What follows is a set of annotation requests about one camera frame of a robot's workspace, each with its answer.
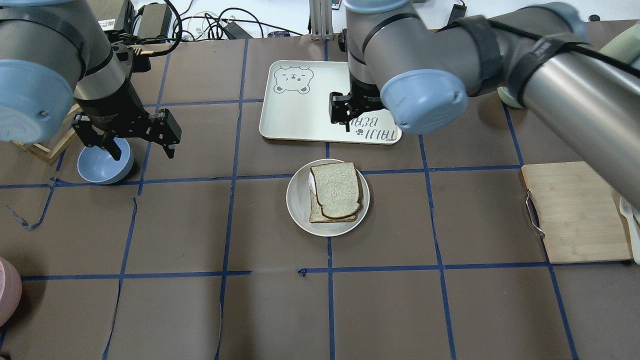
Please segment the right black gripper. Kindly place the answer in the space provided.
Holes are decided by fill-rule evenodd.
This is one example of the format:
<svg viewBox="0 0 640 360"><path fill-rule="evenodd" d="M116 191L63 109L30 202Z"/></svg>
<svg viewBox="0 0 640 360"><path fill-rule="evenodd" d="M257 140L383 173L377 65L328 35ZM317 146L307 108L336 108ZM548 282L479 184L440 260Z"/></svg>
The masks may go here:
<svg viewBox="0 0 640 360"><path fill-rule="evenodd" d="M329 93L330 122L333 125L344 125L347 133L350 132L353 119L364 113L386 109L377 85L363 82L356 77L349 79L349 85L350 91L346 95L336 91Z"/></svg>

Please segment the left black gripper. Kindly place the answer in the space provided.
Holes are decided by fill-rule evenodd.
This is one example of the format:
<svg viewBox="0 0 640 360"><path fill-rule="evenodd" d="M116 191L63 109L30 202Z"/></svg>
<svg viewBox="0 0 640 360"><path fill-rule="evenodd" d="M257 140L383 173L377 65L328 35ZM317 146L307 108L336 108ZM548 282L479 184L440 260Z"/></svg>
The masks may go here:
<svg viewBox="0 0 640 360"><path fill-rule="evenodd" d="M99 99L78 99L80 112L71 129L85 146L98 146L119 161L122 150L118 138L139 138L162 146L169 159L175 157L175 147L181 143L182 128L167 108L148 112L134 88L119 88Z"/></svg>

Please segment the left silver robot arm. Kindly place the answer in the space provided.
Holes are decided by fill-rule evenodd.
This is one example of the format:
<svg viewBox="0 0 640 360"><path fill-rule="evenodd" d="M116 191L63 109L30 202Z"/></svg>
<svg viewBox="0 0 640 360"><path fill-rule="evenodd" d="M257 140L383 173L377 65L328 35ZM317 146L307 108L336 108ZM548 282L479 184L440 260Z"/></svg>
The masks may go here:
<svg viewBox="0 0 640 360"><path fill-rule="evenodd" d="M87 148L115 159L115 139L139 138L175 155L182 129L162 108L148 112L132 73L177 45L144 51L111 43L85 0L3 0L0 12L0 138L30 145L48 141L72 105L71 129Z"/></svg>

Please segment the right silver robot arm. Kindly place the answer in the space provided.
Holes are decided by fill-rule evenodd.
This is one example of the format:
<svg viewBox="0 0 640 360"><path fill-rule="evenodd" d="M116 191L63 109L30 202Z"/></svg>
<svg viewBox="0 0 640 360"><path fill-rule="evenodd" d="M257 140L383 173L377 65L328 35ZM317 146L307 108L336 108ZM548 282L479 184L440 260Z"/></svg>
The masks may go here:
<svg viewBox="0 0 640 360"><path fill-rule="evenodd" d="M435 132L468 99L505 87L623 198L640 203L639 69L594 50L563 2L427 29L409 0L346 0L350 91L333 124L386 109L402 132Z"/></svg>

